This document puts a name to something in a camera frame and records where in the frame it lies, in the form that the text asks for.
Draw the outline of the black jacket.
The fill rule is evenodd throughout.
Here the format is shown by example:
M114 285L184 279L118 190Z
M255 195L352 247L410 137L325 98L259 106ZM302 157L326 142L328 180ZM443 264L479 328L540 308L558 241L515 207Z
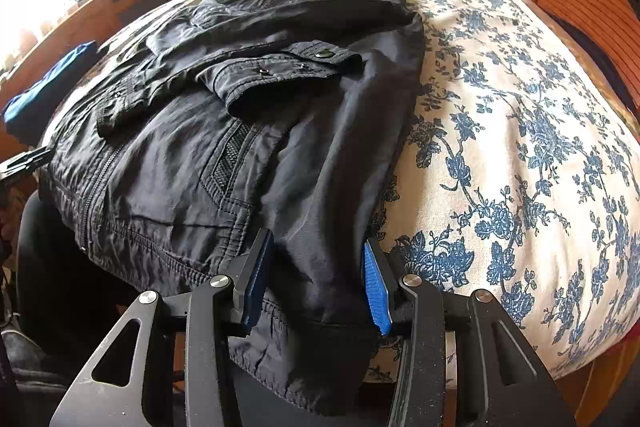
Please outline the black jacket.
M232 361L311 413L352 404L378 342L364 238L424 55L408 0L202 0L126 47L62 117L40 192L100 268L172 296L274 244Z

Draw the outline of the folded blue garment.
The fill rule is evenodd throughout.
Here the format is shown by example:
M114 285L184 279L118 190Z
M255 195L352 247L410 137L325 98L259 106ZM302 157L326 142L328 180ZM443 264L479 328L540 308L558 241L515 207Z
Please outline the folded blue garment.
M2 119L6 132L24 145L37 146L58 104L104 53L95 41L89 41L64 55L32 87L4 106Z

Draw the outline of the wooden desk cabinet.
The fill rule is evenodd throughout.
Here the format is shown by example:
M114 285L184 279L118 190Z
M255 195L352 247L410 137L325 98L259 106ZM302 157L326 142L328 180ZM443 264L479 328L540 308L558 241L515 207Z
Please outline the wooden desk cabinet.
M102 44L117 31L169 0L90 0L64 18L1 83L6 103L39 80L60 58L81 43Z

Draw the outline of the blue floral bedsheet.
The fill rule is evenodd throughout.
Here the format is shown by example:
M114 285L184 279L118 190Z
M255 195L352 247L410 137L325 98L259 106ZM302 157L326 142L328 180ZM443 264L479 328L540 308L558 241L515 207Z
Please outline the blue floral bedsheet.
M108 42L47 127L178 9ZM552 376L639 320L639 147L600 72L526 0L409 0L426 50L416 119L374 224L446 291L487 288Z

